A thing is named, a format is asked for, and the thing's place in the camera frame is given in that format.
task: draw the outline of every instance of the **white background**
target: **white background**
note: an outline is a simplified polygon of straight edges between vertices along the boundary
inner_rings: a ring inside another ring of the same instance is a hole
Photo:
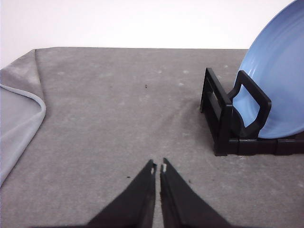
[[[1,0],[1,68],[34,48],[249,48],[291,0]]]

